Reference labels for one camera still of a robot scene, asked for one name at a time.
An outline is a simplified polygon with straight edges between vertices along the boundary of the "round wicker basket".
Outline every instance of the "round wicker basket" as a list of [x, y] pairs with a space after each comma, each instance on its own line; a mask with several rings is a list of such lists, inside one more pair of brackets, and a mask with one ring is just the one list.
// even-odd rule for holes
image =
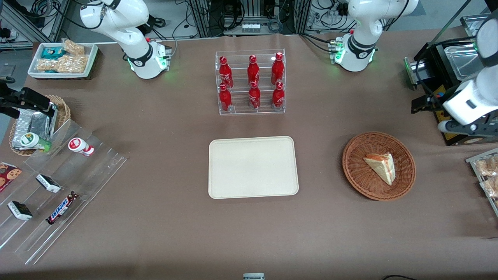
[[[386, 184], [363, 160], [368, 153], [390, 152], [394, 159], [396, 178]], [[366, 132], [353, 137], [344, 148], [343, 169], [353, 187], [364, 196], [381, 201], [398, 199], [407, 194], [415, 182], [415, 161], [410, 151], [393, 136]]]
[[[54, 131], [58, 130], [68, 119], [71, 118], [71, 109], [67, 106], [67, 104], [64, 102], [64, 100], [58, 96], [55, 95], [47, 95], [54, 104], [56, 104], [59, 107], [59, 112], [57, 113], [57, 122], [55, 123], [55, 129]], [[17, 120], [14, 120], [14, 124], [12, 125], [12, 129], [10, 129], [10, 135], [8, 137], [8, 142], [10, 144], [10, 147], [12, 151], [14, 151], [18, 155], [22, 156], [30, 156], [32, 155], [36, 150], [34, 149], [29, 149], [29, 150], [17, 150], [12, 148], [12, 139], [14, 138], [14, 132], [15, 132], [15, 124], [17, 123]]]

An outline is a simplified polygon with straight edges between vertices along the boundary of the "table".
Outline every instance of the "table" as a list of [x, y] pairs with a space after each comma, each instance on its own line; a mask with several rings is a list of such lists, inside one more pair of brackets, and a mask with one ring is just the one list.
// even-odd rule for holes
[[[129, 160], [34, 266], [0, 251], [2, 279], [220, 279], [264, 272], [277, 279], [495, 279], [497, 220], [464, 159], [496, 144], [446, 147], [431, 113], [410, 113], [403, 66], [437, 30], [386, 32], [360, 73], [330, 64], [299, 36], [178, 42], [171, 70], [141, 80], [116, 44], [91, 81], [37, 81], [59, 95], [73, 120]], [[217, 50], [285, 48], [287, 112], [217, 111]], [[346, 181], [344, 146], [381, 131], [413, 153], [413, 189], [392, 202], [361, 196]], [[294, 139], [294, 196], [214, 200], [208, 195], [212, 140]], [[2, 160], [24, 158], [0, 147]]]

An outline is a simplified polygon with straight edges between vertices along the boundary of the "coca-cola bottle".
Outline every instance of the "coca-cola bottle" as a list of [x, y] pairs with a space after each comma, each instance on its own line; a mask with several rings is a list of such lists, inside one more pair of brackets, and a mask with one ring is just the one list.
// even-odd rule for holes
[[220, 57], [220, 78], [221, 82], [227, 84], [229, 88], [234, 87], [234, 79], [232, 78], [232, 69], [228, 65], [227, 57]]
[[226, 84], [220, 85], [220, 102], [223, 111], [230, 112], [234, 109], [234, 106], [232, 105], [232, 95], [230, 94], [230, 91], [228, 91]]
[[285, 92], [283, 91], [283, 83], [277, 82], [275, 85], [275, 90], [273, 91], [271, 107], [276, 110], [282, 110], [283, 102], [285, 100]]
[[283, 77], [283, 53], [278, 52], [275, 55], [275, 61], [271, 67], [271, 84], [274, 85], [276, 82], [281, 82]]
[[249, 107], [252, 109], [259, 109], [259, 106], [261, 105], [261, 91], [259, 91], [257, 86], [257, 81], [251, 81], [249, 89]]
[[252, 81], [259, 83], [259, 66], [257, 65], [255, 55], [249, 57], [248, 83], [250, 84]]

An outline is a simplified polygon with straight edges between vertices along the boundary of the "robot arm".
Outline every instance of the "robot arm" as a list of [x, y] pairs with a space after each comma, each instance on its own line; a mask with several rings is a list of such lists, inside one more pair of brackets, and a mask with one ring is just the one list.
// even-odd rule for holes
[[354, 33], [339, 37], [343, 46], [335, 63], [352, 72], [365, 69], [374, 55], [375, 45], [382, 34], [382, 18], [393, 18], [412, 13], [418, 0], [351, 0], [348, 14], [354, 17], [357, 28]]
[[461, 82], [443, 108], [453, 120], [439, 129], [467, 135], [498, 135], [498, 10], [481, 26], [476, 36], [479, 58], [485, 68]]
[[82, 6], [86, 27], [116, 41], [138, 77], [151, 79], [168, 67], [164, 45], [148, 42], [135, 26], [147, 23], [149, 10], [143, 0], [99, 0]]

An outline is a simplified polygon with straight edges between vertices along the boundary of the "clear acrylic shelf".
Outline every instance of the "clear acrylic shelf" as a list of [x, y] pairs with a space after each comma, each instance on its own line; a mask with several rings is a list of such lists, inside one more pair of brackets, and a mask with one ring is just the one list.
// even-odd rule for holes
[[[484, 152], [484, 153], [481, 153], [481, 154], [478, 154], [476, 156], [473, 156], [473, 157], [470, 157], [470, 158], [467, 158], [465, 160], [465, 162], [468, 162], [470, 163], [470, 166], [472, 167], [472, 170], [474, 171], [474, 173], [476, 174], [477, 176], [477, 179], [479, 180], [479, 183], [482, 183], [484, 181], [486, 181], [486, 177], [482, 176], [478, 171], [477, 171], [477, 168], [476, 168], [476, 165], [474, 164], [474, 161], [475, 160], [478, 160], [478, 159], [481, 159], [485, 156], [488, 156], [488, 155], [496, 155], [498, 154], [498, 148], [496, 149], [492, 149], [492, 150], [489, 150], [487, 152]], [[495, 214], [496, 216], [498, 216], [498, 201], [495, 201], [493, 200], [492, 198], [489, 197], [488, 193], [486, 192], [486, 190], [483, 188], [483, 191], [484, 193], [486, 194], [486, 197], [488, 198], [488, 200], [490, 201], [490, 204], [491, 204], [491, 207], [493, 208], [493, 210], [495, 211]]]
[[[85, 157], [70, 151], [67, 145], [73, 137], [80, 137], [92, 145], [94, 154]], [[37, 151], [30, 156], [20, 166], [23, 173], [4, 190], [9, 192], [0, 193], [0, 248], [12, 248], [26, 264], [34, 264], [40, 259], [126, 161], [72, 120], [49, 140], [52, 150], [48, 153]], [[36, 181], [38, 174], [51, 177], [61, 190], [57, 193], [47, 191]], [[80, 196], [53, 225], [49, 225], [45, 219], [71, 191]], [[7, 207], [12, 200], [26, 204], [33, 217], [28, 221], [16, 219]]]
[[[215, 76], [216, 87], [218, 96], [218, 110], [220, 115], [251, 115], [251, 114], [283, 114], [285, 113], [285, 100], [283, 108], [279, 111], [271, 107], [273, 90], [275, 86], [271, 83], [271, 67], [275, 61], [275, 54], [277, 52], [283, 53], [283, 63], [285, 65], [286, 54], [285, 49], [273, 50], [243, 50], [243, 51], [218, 51], [215, 57]], [[255, 55], [257, 57], [257, 64], [259, 66], [259, 90], [261, 91], [261, 106], [255, 110], [249, 107], [249, 83], [247, 68], [249, 66], [249, 56]], [[232, 69], [232, 76], [234, 79], [234, 86], [230, 89], [232, 94], [232, 104], [234, 109], [231, 112], [222, 110], [220, 102], [220, 57], [225, 56], [228, 60], [228, 65]], [[284, 84], [285, 95], [287, 96], [285, 72], [287, 67], [284, 68], [282, 83]]]

